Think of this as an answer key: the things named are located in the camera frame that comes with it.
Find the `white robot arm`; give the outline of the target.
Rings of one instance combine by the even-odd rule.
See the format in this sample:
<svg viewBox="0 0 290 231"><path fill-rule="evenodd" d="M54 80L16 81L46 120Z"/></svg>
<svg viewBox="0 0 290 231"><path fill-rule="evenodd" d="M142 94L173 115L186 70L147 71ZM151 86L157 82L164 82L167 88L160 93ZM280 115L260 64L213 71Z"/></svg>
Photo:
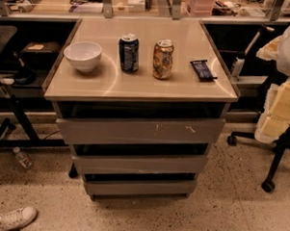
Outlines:
<svg viewBox="0 0 290 231"><path fill-rule="evenodd" d="M281 36L260 48L255 56L275 61L277 70L286 76L282 84L271 84L268 89L264 111L254 133L257 141L272 143L290 126L290 26Z"/></svg>

